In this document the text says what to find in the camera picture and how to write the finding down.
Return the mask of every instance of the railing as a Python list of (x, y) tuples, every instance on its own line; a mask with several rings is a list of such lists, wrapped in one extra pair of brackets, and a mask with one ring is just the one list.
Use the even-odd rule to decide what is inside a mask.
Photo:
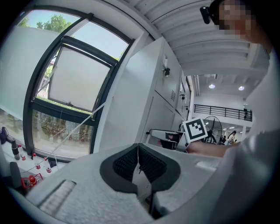
[(237, 110), (225, 107), (214, 107), (206, 105), (194, 105), (195, 113), (217, 115), (229, 118), (236, 118), (239, 120), (252, 121), (252, 111)]

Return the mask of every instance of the black pad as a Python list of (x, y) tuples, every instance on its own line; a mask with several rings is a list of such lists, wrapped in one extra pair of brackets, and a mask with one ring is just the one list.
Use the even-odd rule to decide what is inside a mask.
[(179, 164), (144, 144), (138, 144), (139, 164), (152, 185), (152, 193), (172, 187), (180, 176)]
[(133, 144), (101, 163), (100, 175), (115, 191), (137, 194), (137, 186), (132, 183), (133, 172), (138, 163), (137, 151), (138, 145)]

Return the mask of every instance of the bottle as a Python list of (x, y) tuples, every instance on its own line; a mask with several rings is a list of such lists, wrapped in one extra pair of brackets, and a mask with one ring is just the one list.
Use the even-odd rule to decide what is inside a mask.
[(37, 174), (35, 178), (37, 180), (37, 184), (39, 184), (43, 180), (39, 174)]
[(36, 156), (36, 153), (33, 153), (33, 161), (34, 161), (34, 164), (36, 166), (36, 169), (39, 170), (41, 168), (41, 166), (39, 164), (39, 161), (38, 161), (38, 158)]
[(30, 181), (30, 185), (31, 186), (34, 186), (34, 185), (37, 184), (37, 180), (36, 180), (36, 178), (34, 176), (30, 175), (28, 179)]
[(48, 173), (50, 173), (52, 171), (52, 169), (49, 164), (49, 161), (47, 160), (47, 157), (44, 158), (44, 164), (45, 164), (45, 169), (47, 170)]
[(25, 153), (24, 153), (23, 148), (21, 147), (21, 145), (18, 145), (18, 150), (19, 150), (19, 154), (21, 156), (21, 159), (24, 161), (25, 160)]
[(14, 154), (14, 158), (16, 160), (20, 160), (21, 157), (20, 157), (19, 152), (18, 152), (18, 145), (16, 144), (16, 140), (13, 139), (11, 143), (12, 143), (12, 151), (13, 151), (13, 154)]

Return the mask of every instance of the vent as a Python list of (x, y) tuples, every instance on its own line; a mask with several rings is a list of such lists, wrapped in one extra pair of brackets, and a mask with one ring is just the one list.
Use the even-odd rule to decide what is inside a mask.
[(175, 102), (175, 98), (176, 98), (176, 93), (172, 90), (171, 100), (173, 100)]

